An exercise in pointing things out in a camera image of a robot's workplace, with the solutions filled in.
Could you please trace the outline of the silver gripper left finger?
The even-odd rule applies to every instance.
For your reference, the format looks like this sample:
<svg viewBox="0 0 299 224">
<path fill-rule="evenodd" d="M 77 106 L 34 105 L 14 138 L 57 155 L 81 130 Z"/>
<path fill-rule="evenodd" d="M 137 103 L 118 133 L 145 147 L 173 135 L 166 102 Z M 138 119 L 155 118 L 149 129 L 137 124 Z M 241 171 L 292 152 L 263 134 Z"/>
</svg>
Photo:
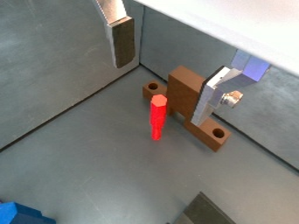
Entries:
<svg viewBox="0 0 299 224">
<path fill-rule="evenodd" d="M 106 24 L 114 65 L 125 67 L 137 56 L 135 20 L 127 15 L 123 0 L 94 0 Z"/>
</svg>

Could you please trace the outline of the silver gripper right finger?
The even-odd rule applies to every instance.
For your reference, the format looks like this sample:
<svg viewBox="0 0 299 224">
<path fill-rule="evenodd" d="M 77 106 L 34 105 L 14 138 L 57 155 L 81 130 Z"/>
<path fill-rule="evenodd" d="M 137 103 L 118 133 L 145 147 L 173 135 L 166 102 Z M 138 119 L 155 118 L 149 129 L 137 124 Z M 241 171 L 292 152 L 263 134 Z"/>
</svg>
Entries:
<svg viewBox="0 0 299 224">
<path fill-rule="evenodd" d="M 191 123 L 201 126 L 221 105 L 234 108 L 243 97 L 239 89 L 258 83 L 269 68 L 267 61 L 237 50 L 231 67 L 222 66 L 202 84 Z"/>
</svg>

